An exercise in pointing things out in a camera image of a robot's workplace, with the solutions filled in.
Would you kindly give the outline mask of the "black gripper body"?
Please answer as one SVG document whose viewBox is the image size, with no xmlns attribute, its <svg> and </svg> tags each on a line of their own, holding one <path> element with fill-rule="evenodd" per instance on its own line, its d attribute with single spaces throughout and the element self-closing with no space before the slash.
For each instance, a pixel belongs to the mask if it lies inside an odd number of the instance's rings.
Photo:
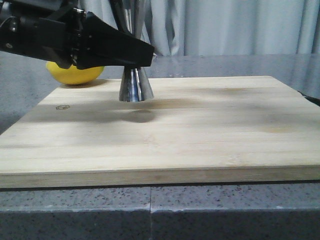
<svg viewBox="0 0 320 240">
<path fill-rule="evenodd" d="M 2 0 L 0 50 L 68 69 L 77 63 L 85 18 L 76 0 Z"/>
</svg>

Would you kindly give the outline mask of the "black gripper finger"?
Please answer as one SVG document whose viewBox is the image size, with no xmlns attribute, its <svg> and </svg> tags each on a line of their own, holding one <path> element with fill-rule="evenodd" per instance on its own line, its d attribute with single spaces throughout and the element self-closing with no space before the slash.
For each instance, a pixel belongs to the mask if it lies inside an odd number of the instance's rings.
<svg viewBox="0 0 320 240">
<path fill-rule="evenodd" d="M 101 66 L 149 67 L 154 47 L 108 25 L 87 12 L 74 65 L 80 69 Z"/>
</svg>

